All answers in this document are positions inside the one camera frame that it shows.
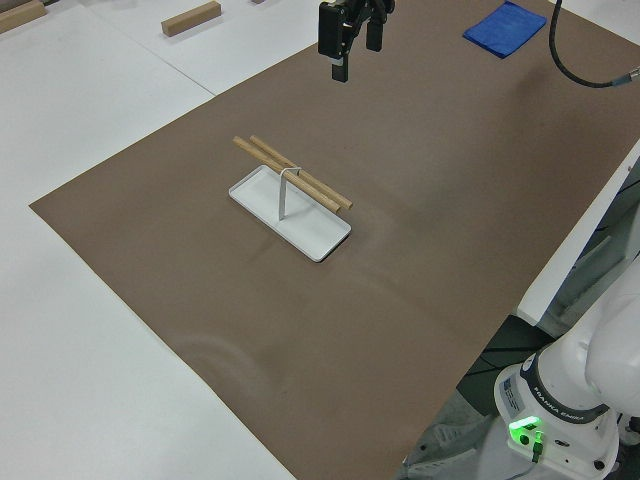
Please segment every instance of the white rectangular tray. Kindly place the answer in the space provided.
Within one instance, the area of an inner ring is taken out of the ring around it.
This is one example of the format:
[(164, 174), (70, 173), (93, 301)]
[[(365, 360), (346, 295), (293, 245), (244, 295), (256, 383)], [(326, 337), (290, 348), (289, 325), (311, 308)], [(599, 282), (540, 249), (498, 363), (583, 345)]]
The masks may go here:
[(229, 189), (229, 196), (314, 262), (322, 261), (351, 226), (287, 182), (285, 217), (278, 220), (280, 176), (261, 165)]

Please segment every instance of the green light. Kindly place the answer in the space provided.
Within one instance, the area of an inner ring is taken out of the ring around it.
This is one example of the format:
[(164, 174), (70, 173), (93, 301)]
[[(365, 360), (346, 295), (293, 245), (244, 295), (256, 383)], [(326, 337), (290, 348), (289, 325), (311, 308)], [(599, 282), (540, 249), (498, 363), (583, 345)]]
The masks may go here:
[(527, 417), (510, 423), (509, 430), (517, 430), (519, 428), (526, 427), (528, 425), (536, 425), (538, 423), (540, 423), (540, 419), (538, 417)]

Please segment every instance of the brown mat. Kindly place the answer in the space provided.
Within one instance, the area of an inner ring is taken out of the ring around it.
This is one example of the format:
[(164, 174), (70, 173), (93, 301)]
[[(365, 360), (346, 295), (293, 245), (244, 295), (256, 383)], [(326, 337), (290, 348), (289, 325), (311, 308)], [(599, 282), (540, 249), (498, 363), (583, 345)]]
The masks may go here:
[[(499, 4), (398, 2), (347, 85), (310, 48), (33, 206), (301, 480), (389, 478), (638, 138), (638, 87), (569, 82), (546, 28), (461, 37)], [(570, 14), (558, 43), (597, 79), (640, 59)], [(228, 197), (253, 133), (354, 201), (325, 262)]]

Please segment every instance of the blue cloth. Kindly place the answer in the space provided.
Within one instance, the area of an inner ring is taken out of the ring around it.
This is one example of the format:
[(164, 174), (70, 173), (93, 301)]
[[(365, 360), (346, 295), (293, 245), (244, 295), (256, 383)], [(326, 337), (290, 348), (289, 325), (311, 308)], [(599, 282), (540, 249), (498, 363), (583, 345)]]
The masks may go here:
[(505, 58), (524, 45), (547, 19), (511, 2), (504, 2), (479, 24), (464, 32), (467, 40)]

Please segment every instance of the wooden stick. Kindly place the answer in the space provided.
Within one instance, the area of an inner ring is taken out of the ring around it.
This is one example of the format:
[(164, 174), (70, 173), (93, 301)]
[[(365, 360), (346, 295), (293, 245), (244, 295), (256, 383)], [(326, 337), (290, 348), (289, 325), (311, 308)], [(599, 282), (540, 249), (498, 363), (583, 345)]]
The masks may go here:
[(216, 1), (210, 1), (187, 12), (171, 17), (163, 22), (162, 31), (167, 37), (173, 37), (178, 33), (193, 28), (201, 23), (219, 17), (222, 14), (222, 6)]
[[(237, 146), (242, 148), (252, 157), (256, 158), (257, 160), (260, 160), (262, 163), (264, 163), (267, 167), (271, 168), (271, 170), (273, 170), (277, 174), (280, 174), (280, 172), (282, 172), (283, 170), (282, 165), (280, 165), (278, 162), (270, 158), (267, 154), (262, 152), (260, 149), (251, 145), (249, 142), (243, 140), (240, 137), (235, 137), (233, 139), (233, 143), (235, 143)], [(316, 202), (318, 202), (323, 207), (325, 207), (327, 210), (330, 210), (333, 213), (338, 213), (338, 211), (340, 210), (340, 205), (337, 202), (333, 201), (332, 199), (327, 197), (324, 193), (318, 191), (317, 189), (309, 185), (307, 182), (305, 182), (303, 179), (301, 179), (299, 176), (295, 175), (294, 173), (285, 172), (284, 177), (290, 183), (298, 187), (304, 193), (306, 193), (311, 198), (313, 198)]]
[[(251, 135), (251, 137), (249, 137), (249, 140), (251, 140), (254, 144), (256, 144), (258, 147), (262, 148), (265, 152), (271, 155), (283, 167), (285, 168), (297, 167), (295, 163), (293, 163), (291, 160), (289, 160), (287, 157), (282, 155), (275, 148), (271, 147), (263, 140), (260, 140), (255, 135)], [(347, 210), (350, 210), (351, 207), (353, 207), (353, 202), (351, 200), (349, 200), (346, 197), (343, 197), (338, 192), (336, 192), (333, 188), (331, 188), (329, 185), (322, 183), (320, 180), (312, 176), (310, 173), (305, 172), (304, 170), (300, 170), (300, 173), (298, 173), (298, 175), (300, 176), (300, 178), (306, 181), (309, 185), (311, 185), (312, 187), (315, 187), (319, 192), (322, 192), (324, 195), (332, 199), (341, 207), (346, 208)]]
[(24, 25), (46, 13), (47, 11), (44, 9), (44, 5), (38, 0), (32, 0), (31, 2), (0, 13), (0, 33)]

